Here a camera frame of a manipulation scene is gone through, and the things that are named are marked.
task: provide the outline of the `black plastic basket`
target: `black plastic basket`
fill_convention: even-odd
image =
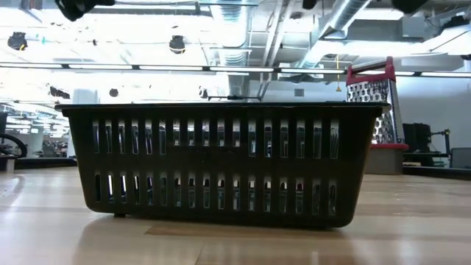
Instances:
[[[342,227],[381,103],[58,105],[87,206],[253,225]]]

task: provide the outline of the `ceiling light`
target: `ceiling light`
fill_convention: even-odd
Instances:
[[[29,129],[31,126],[22,124],[7,124],[7,129]]]
[[[274,71],[273,68],[264,67],[221,67],[214,66],[209,68],[211,71],[240,71],[240,72],[264,72],[271,73]]]
[[[345,70],[341,69],[303,69],[303,68],[282,68],[283,73],[292,74],[343,74]]]
[[[201,66],[139,66],[141,70],[157,71],[202,71]]]
[[[0,63],[0,67],[14,68],[62,68],[60,64],[54,63]]]
[[[358,74],[384,74],[384,71],[379,71],[379,70],[370,70],[370,71],[362,71]],[[413,71],[395,71],[394,73],[397,77],[410,77],[411,75],[414,74]]]
[[[72,69],[118,69],[118,70],[131,70],[131,65],[82,65],[82,64],[71,64],[68,65]]]
[[[471,73],[453,72],[422,72],[422,77],[464,77],[471,78]]]

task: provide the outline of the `desk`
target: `desk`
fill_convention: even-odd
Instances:
[[[352,224],[284,230],[115,219],[77,168],[0,174],[0,264],[471,264],[471,182],[366,175]]]

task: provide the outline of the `basket rim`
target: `basket rim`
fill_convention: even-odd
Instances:
[[[383,112],[391,105],[385,102],[202,102],[202,103],[151,103],[151,104],[59,104],[55,110],[76,109],[133,109],[160,107],[381,107]]]

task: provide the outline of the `ventilation duct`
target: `ventilation duct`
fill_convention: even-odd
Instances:
[[[211,7],[213,17],[219,27],[220,36],[223,36],[220,43],[225,49],[219,51],[219,60],[224,66],[246,66],[247,52],[234,48],[244,47],[247,40],[248,7],[236,5],[221,5]],[[229,75],[229,95],[244,95],[245,84],[244,76]]]
[[[337,0],[332,13],[327,16],[327,22],[316,25],[313,36],[313,46],[306,56],[297,64],[300,68],[314,68],[326,54],[324,49],[318,49],[316,42],[320,38],[345,38],[347,28],[355,20],[355,15],[364,9],[371,0]],[[300,76],[289,77],[296,82]]]

